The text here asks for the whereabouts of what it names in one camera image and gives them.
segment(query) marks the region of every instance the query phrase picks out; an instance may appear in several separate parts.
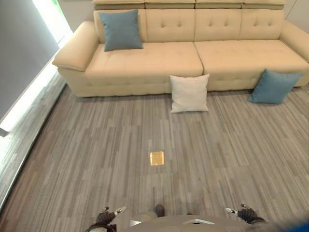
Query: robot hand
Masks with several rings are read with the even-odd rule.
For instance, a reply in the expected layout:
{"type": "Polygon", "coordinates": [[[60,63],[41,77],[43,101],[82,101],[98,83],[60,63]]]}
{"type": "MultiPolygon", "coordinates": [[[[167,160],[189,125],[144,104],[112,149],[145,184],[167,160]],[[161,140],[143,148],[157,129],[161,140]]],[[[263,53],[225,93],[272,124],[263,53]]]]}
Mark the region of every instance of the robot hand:
{"type": "Polygon", "coordinates": [[[110,224],[114,218],[116,217],[117,214],[120,214],[121,212],[126,210],[126,207],[121,207],[119,209],[117,209],[115,212],[108,212],[109,207],[105,207],[104,210],[98,214],[97,219],[96,219],[96,223],[100,222],[102,224],[110,224]]]}
{"type": "Polygon", "coordinates": [[[265,222],[265,220],[257,215],[257,213],[251,209],[246,204],[241,204],[242,210],[235,211],[230,208],[226,208],[226,211],[229,213],[236,214],[239,218],[243,219],[249,224],[254,224],[255,222],[265,222]]]}

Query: blue throw pillow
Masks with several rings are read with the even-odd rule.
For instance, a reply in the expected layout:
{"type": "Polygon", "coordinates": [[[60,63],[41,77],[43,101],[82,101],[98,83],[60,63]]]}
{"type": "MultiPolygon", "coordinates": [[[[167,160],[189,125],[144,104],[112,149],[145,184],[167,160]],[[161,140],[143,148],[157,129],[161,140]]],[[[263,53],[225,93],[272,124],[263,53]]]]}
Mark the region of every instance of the blue throw pillow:
{"type": "Polygon", "coordinates": [[[143,48],[138,26],[138,10],[99,15],[105,28],[104,51],[143,48]]]}
{"type": "Polygon", "coordinates": [[[248,101],[281,104],[302,73],[284,74],[265,69],[248,101]]]}

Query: floor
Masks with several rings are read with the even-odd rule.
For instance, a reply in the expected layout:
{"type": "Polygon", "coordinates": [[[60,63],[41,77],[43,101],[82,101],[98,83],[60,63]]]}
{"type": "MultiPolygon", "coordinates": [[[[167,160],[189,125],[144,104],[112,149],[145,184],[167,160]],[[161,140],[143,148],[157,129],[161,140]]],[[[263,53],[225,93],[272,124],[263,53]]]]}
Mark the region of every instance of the floor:
{"type": "Polygon", "coordinates": [[[43,75],[51,75],[50,82],[38,92],[25,112],[19,109],[13,111],[13,116],[18,115],[20,119],[17,119],[17,123],[7,136],[0,138],[0,211],[40,133],[42,124],[48,118],[66,85],[58,72],[55,75],[54,73],[43,73],[43,75]]]}
{"type": "Polygon", "coordinates": [[[67,87],[0,217],[0,231],[84,231],[105,206],[133,215],[235,219],[246,203],[269,221],[309,210],[309,86],[281,105],[211,92],[209,112],[171,114],[170,95],[76,98],[67,87]],[[165,152],[150,166],[149,152],[165,152]]]}

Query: sofa seat cushion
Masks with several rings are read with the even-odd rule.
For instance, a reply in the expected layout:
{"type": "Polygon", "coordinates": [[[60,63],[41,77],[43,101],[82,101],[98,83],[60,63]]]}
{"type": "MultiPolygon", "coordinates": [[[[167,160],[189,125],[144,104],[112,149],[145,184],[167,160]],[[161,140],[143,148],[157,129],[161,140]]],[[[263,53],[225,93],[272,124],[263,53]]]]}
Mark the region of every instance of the sofa seat cushion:
{"type": "Polygon", "coordinates": [[[280,40],[194,42],[204,66],[210,73],[208,91],[252,89],[262,72],[299,73],[308,80],[308,64],[280,40]]]}
{"type": "Polygon", "coordinates": [[[104,52],[100,44],[85,75],[93,86],[169,83],[169,76],[200,76],[193,42],[143,43],[143,49],[104,52]]]}

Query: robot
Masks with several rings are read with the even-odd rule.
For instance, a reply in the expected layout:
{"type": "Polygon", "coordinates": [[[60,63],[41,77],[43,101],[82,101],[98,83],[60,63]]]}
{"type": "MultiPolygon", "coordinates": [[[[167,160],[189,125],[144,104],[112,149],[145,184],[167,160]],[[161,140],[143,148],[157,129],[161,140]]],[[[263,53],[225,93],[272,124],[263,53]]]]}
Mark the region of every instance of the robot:
{"type": "MultiPolygon", "coordinates": [[[[229,220],[224,217],[209,217],[201,215],[166,216],[162,205],[156,207],[155,212],[146,212],[135,216],[130,221],[130,228],[125,232],[244,232],[258,224],[267,223],[249,206],[241,204],[242,209],[226,211],[237,215],[244,221],[229,220]]],[[[126,208],[122,207],[109,213],[106,207],[97,217],[96,223],[86,232],[116,232],[116,225],[112,220],[126,208]]]]}

